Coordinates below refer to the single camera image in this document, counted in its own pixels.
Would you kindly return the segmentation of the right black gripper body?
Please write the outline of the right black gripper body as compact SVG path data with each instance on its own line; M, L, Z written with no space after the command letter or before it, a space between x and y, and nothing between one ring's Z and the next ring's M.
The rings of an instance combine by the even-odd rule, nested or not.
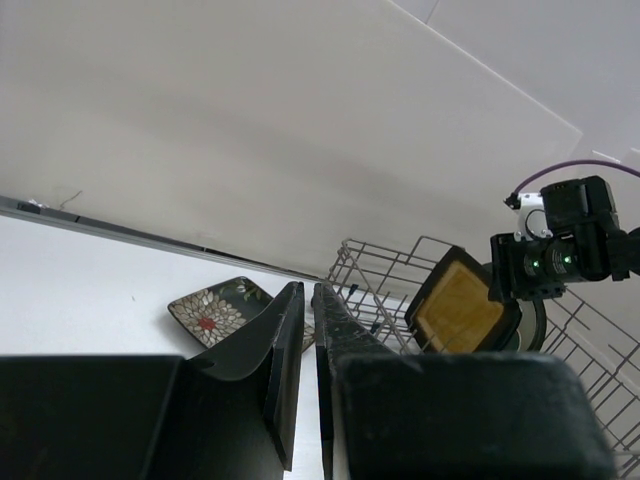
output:
M553 244L552 238L517 241L513 234L492 236L488 299L508 303L560 298L566 285L552 268Z

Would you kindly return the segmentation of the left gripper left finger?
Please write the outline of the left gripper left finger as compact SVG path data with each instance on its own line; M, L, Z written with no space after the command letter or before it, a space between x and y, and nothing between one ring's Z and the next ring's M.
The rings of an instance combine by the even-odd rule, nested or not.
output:
M193 358L5 356L5 479L279 479L291 469L305 317L287 284Z

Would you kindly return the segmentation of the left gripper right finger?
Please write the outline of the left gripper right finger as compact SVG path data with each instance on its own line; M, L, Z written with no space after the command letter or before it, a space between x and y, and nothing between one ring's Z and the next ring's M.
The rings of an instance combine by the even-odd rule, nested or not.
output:
M612 479L574 371L540 353L399 355L333 288L311 301L328 479Z

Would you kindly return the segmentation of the round cream plate brown rim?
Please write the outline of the round cream plate brown rim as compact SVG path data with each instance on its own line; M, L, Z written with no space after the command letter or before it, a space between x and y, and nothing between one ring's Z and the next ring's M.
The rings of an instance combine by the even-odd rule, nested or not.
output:
M521 312L520 323L511 336L505 350L540 351L547 331L547 315L542 300L518 301Z

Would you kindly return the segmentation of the yellow square plate black rim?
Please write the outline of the yellow square plate black rim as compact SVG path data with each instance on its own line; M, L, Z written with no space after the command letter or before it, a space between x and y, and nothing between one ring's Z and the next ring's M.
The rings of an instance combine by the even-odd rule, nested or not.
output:
M521 311L515 301L491 301L490 283L490 272L464 249L451 247L404 315L420 349L454 354L503 349L516 333Z

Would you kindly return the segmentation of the black floral square plate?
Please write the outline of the black floral square plate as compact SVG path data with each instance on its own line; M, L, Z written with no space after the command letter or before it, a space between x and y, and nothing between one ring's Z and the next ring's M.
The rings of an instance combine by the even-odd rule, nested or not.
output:
M239 276L205 287L170 302L169 313L204 347L236 347L260 358L267 355L278 334L269 326L252 327L263 312L280 320L284 303L270 304L279 294L268 292L253 280Z

